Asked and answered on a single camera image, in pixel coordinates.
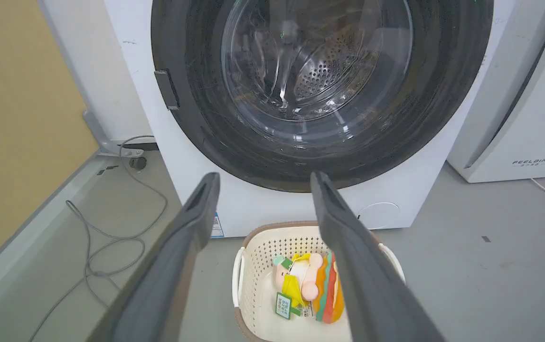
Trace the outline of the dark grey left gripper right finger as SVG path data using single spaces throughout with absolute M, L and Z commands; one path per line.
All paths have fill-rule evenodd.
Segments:
M 444 337 L 329 177 L 310 176 L 322 240 L 335 253 L 355 342 L 443 342 Z

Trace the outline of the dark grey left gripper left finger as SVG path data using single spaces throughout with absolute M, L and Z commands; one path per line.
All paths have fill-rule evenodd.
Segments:
M 176 342 L 196 258 L 209 243 L 220 174 L 204 175 L 194 192 L 88 337 L 89 342 Z

